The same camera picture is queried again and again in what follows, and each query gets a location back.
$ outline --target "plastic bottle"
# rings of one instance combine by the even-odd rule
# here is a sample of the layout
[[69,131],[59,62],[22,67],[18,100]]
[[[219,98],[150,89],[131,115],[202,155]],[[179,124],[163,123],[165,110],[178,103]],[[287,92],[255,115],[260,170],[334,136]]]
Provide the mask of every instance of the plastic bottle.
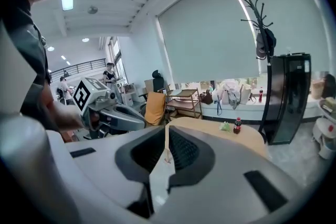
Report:
[[241,122],[242,122],[241,119],[238,117],[237,120],[235,121],[235,126],[233,127],[233,132],[235,134],[239,134],[240,129],[242,128]]
[[260,91],[259,91],[259,103],[261,103],[263,101],[263,95],[262,95],[263,93],[264,93],[264,91],[263,91],[262,87],[260,87]]

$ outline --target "gray roller blind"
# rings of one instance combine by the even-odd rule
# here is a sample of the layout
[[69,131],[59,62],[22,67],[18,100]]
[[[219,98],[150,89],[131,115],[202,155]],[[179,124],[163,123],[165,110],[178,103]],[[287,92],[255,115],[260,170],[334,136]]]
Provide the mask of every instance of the gray roller blind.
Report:
[[238,0],[180,0],[161,16],[175,83],[256,77],[256,49]]
[[[313,0],[260,0],[265,3],[266,24],[277,38],[275,55],[306,52],[311,54],[312,71],[328,71],[328,48],[320,12]],[[255,19],[251,10],[247,11]]]

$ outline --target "black rectangular slot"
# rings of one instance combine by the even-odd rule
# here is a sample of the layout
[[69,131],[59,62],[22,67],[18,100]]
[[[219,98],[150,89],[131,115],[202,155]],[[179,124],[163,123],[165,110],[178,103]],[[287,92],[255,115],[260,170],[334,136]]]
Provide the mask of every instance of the black rectangular slot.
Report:
[[250,171],[245,173],[244,176],[270,212],[277,210],[287,202],[287,199],[261,172]]
[[87,155],[87,154],[90,154],[90,153],[93,153],[93,152],[96,152],[96,151],[92,147],[88,147],[88,148],[84,148],[82,150],[70,152],[70,155],[73,158],[77,158],[77,157],[84,156],[84,155]]

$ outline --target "chair headrest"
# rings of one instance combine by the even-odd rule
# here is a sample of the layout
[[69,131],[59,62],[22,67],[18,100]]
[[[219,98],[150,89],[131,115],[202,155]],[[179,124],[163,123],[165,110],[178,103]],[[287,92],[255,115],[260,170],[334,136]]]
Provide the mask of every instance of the chair headrest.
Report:
[[161,76],[161,74],[159,73],[159,71],[156,70],[156,71],[154,71],[154,72],[152,73],[152,77],[155,79],[155,78],[161,78],[162,76]]

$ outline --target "tiled floor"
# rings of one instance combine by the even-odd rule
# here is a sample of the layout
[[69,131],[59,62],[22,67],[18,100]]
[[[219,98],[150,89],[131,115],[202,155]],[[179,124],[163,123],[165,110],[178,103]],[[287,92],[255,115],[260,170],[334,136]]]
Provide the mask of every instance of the tiled floor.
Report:
[[[321,175],[328,161],[318,155],[319,145],[312,140],[314,123],[302,123],[292,142],[288,145],[267,146],[269,160],[290,175],[300,186],[312,184]],[[82,140],[87,131],[78,132]],[[150,175],[154,210],[158,210],[168,198],[168,178],[175,173],[174,163],[164,161],[162,154]]]

